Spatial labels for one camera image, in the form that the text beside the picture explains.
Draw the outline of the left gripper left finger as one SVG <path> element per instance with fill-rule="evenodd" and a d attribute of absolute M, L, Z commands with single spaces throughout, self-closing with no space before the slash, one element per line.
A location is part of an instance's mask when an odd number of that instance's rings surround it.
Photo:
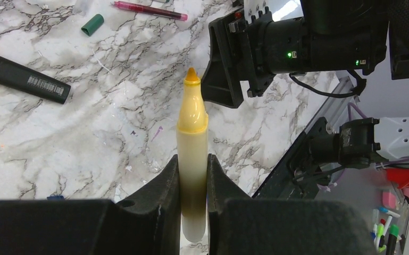
<path fill-rule="evenodd" d="M 178 158 L 119 202 L 0 200 L 0 254 L 178 254 Z"/>

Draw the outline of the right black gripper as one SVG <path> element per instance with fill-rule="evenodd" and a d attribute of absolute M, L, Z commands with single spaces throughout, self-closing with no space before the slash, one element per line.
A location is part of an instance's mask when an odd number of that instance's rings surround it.
<path fill-rule="evenodd" d="M 261 97 L 275 75 L 262 57 L 262 36 L 272 22 L 268 7 L 258 15 L 244 16 L 241 7 L 210 22 L 210 60 L 202 77 L 203 99 L 224 107 L 238 108 L 244 101 L 241 82 L 247 81 L 249 98 Z"/>

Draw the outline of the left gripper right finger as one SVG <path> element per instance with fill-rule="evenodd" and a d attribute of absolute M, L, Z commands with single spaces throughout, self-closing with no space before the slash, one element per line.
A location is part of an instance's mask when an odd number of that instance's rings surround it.
<path fill-rule="evenodd" d="M 337 201 L 254 199 L 207 158 L 209 254 L 376 254 L 361 215 Z"/>

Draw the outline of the yellow marker pen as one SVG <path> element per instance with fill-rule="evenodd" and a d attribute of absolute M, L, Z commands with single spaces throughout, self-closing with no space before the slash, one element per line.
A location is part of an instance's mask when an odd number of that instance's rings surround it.
<path fill-rule="evenodd" d="M 183 81 L 176 139 L 182 232 L 189 242 L 198 242 L 206 229 L 208 114 L 192 67 Z"/>

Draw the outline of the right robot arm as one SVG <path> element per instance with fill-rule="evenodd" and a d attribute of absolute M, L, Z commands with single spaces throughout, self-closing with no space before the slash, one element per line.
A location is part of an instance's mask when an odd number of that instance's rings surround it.
<path fill-rule="evenodd" d="M 203 76 L 206 101 L 229 108 L 262 96 L 278 74 L 297 85 L 311 72 L 346 71 L 361 95 L 366 77 L 390 54 L 391 77 L 409 79 L 409 1 L 300 1 L 303 14 L 274 17 L 273 1 L 235 1 L 235 10 L 209 24 L 211 56 Z M 324 183 L 346 168 L 409 162 L 409 118 L 362 118 L 338 133 L 307 138 L 286 165 L 295 184 Z"/>

